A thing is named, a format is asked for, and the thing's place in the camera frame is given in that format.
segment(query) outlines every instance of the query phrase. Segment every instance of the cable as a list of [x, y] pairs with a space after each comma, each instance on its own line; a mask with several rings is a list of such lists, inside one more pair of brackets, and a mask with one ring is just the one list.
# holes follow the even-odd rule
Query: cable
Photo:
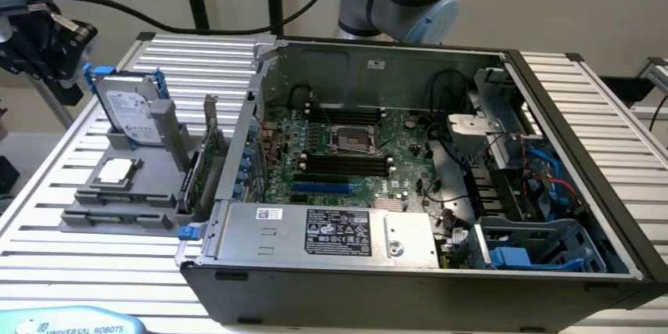
[[182, 27], [170, 27], [169, 25], [165, 25], [159, 21], [151, 19], [149, 16], [146, 16], [143, 13], [138, 12], [133, 8], [127, 7], [126, 5], [122, 5], [121, 3], [114, 2], [113, 0], [70, 0], [75, 2], [86, 2], [86, 3], [93, 3], [97, 5], [102, 5], [105, 7], [113, 8], [117, 11], [121, 11], [126, 13], [127, 15], [135, 17], [153, 27], [157, 27], [158, 29], [162, 29], [163, 31], [167, 31], [170, 33], [177, 33], [177, 34], [198, 34], [198, 35], [245, 35], [245, 34], [259, 34], [263, 33], [265, 31], [270, 31], [271, 29], [281, 27], [282, 25], [287, 24], [291, 22], [297, 17], [299, 17], [305, 11], [310, 9], [313, 4], [318, 0], [310, 0], [307, 3], [305, 3], [303, 7], [295, 13], [285, 18], [281, 22], [274, 23], [269, 25], [267, 27], [259, 27], [257, 29], [247, 29], [242, 31], [221, 31], [221, 30], [207, 30], [207, 29], [187, 29]]
[[430, 187], [434, 186], [434, 183], [438, 181], [439, 179], [435, 179], [430, 182], [429, 186], [426, 187], [425, 191], [422, 192], [422, 198], [426, 198], [429, 201], [434, 202], [434, 203], [450, 203], [451, 201], [455, 201], [458, 199], [467, 199], [467, 195], [463, 195], [463, 196], [457, 196], [454, 197], [453, 199], [434, 199], [433, 197], [429, 196], [429, 191], [430, 191]]
[[661, 107], [663, 106], [666, 99], [668, 99], [668, 95], [663, 96], [663, 99], [661, 100], [661, 102], [658, 103], [658, 106], [655, 107], [654, 115], [650, 117], [649, 132], [650, 132], [650, 129], [654, 127], [655, 117], [658, 116], [658, 112], [661, 111]]
[[290, 91], [287, 92], [287, 102], [285, 104], [285, 107], [289, 109], [291, 108], [291, 96], [294, 95], [294, 92], [295, 92], [295, 89], [309, 89], [309, 92], [310, 92], [310, 85], [307, 82], [299, 82], [297, 84], [293, 84], [291, 85], [291, 88], [290, 88]]
[[450, 70], [450, 69], [447, 69], [447, 70], [439, 70], [438, 72], [435, 72], [430, 76], [429, 80], [426, 81], [426, 85], [429, 86], [429, 116], [434, 112], [434, 84], [435, 84], [435, 80], [438, 80], [438, 77], [442, 74], [455, 74], [455, 75], [458, 75], [458, 77], [462, 79], [462, 82], [465, 84], [466, 94], [467, 94], [467, 78], [463, 76], [463, 74], [461, 72], [458, 72], [457, 70]]
[[547, 178], [546, 181], [549, 183], [554, 183], [554, 184], [558, 184], [558, 185], [562, 185], [567, 191], [570, 192], [570, 194], [573, 195], [573, 197], [577, 199], [577, 194], [574, 193], [574, 188], [573, 186], [563, 180], [561, 179], [553, 179], [553, 178]]
[[497, 143], [498, 139], [501, 138], [501, 136], [511, 136], [511, 135], [515, 135], [518, 137], [522, 137], [521, 134], [515, 133], [515, 132], [499, 132], [499, 133], [495, 133], [495, 137], [493, 138], [491, 142], [489, 142], [489, 145], [486, 148], [483, 148], [482, 152], [478, 154], [478, 160], [482, 159], [483, 155], [487, 153], [489, 149], [491, 148], [491, 145]]
[[451, 203], [453, 201], [457, 201], [458, 199], [467, 199], [467, 195], [457, 196], [453, 199], [434, 199], [433, 197], [426, 194], [426, 199], [429, 201], [433, 201], [434, 203]]
[[[441, 123], [433, 123], [429, 127], [426, 127], [426, 139], [429, 139], [429, 133], [431, 132], [430, 128], [433, 126], [442, 126], [442, 124]], [[465, 170], [466, 169], [465, 163], [454, 156], [454, 154], [451, 153], [451, 151], [447, 149], [447, 146], [445, 146], [445, 142], [442, 140], [442, 137], [439, 137], [439, 129], [438, 129], [438, 143], [439, 143], [439, 147], [445, 151], [445, 154], [447, 154], [449, 158]]]

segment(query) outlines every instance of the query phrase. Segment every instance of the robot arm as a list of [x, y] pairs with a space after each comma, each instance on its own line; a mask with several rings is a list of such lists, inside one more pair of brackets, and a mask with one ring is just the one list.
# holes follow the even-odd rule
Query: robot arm
[[53, 2], [0, 0], [0, 67], [43, 81], [65, 106], [82, 97], [74, 79], [95, 35], [89, 23], [62, 17]]
[[457, 14], [457, 0], [341, 0], [338, 36], [437, 44]]

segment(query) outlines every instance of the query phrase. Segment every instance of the blue tab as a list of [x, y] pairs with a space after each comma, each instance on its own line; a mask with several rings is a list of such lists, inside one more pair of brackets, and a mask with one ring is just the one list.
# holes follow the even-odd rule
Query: blue tab
[[115, 73], [115, 67], [114, 66], [95, 66], [93, 68], [91, 73], [107, 76], [109, 74]]
[[159, 71], [159, 68], [155, 68], [155, 71], [153, 72], [153, 77], [155, 78], [157, 92], [159, 93], [159, 98], [169, 99], [169, 92], [166, 91], [165, 74]]
[[178, 228], [178, 240], [199, 240], [201, 227], [181, 226]]
[[505, 266], [507, 268], [529, 268], [529, 255], [523, 248], [513, 248], [509, 246], [498, 246], [490, 252], [491, 264], [495, 267]]

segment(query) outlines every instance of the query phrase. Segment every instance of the power supply label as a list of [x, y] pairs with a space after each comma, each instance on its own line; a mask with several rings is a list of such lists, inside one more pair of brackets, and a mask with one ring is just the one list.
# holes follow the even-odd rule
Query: power supply label
[[370, 257], [367, 212], [307, 209], [303, 249], [307, 254]]

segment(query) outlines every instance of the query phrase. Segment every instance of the blue latch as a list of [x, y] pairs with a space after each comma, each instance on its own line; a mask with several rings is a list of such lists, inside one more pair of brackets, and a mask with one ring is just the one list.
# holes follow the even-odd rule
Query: blue latch
[[491, 252], [491, 265], [498, 269], [542, 270], [542, 271], [582, 271], [583, 259], [575, 258], [563, 264], [531, 264], [526, 249], [498, 246]]
[[201, 227], [181, 226], [178, 228], [178, 240], [199, 240]]
[[530, 260], [523, 248], [498, 246], [491, 252], [491, 265], [505, 268], [529, 268]]
[[90, 73], [107, 76], [107, 75], [115, 73], [115, 67], [114, 66], [95, 66]]
[[159, 98], [169, 99], [169, 92], [166, 91], [165, 74], [159, 71], [159, 68], [155, 68], [155, 70], [153, 71], [153, 77], [155, 78], [157, 93], [159, 94]]

